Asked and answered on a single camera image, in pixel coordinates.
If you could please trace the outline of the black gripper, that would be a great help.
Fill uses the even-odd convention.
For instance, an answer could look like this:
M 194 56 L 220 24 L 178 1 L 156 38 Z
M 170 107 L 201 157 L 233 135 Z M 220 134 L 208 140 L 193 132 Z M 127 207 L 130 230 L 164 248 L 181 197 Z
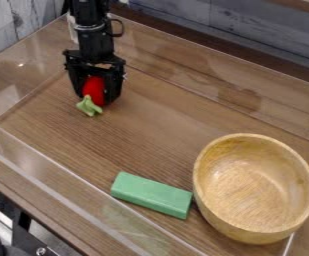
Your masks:
M 79 50 L 66 49 L 65 69 L 73 84 L 74 92 L 83 97 L 83 85 L 89 75 L 105 75 L 105 104 L 110 105 L 121 96 L 126 61 L 115 54 L 102 57 L 85 56 Z

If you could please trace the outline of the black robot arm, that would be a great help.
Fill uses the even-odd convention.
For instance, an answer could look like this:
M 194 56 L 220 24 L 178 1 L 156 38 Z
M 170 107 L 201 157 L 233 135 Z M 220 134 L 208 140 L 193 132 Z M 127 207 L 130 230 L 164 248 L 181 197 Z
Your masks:
M 109 17 L 110 0 L 69 0 L 78 50 L 63 51 L 65 69 L 81 98 L 97 106 L 110 105 L 121 96 L 126 60 L 114 53 L 114 38 L 125 33 L 119 19 Z

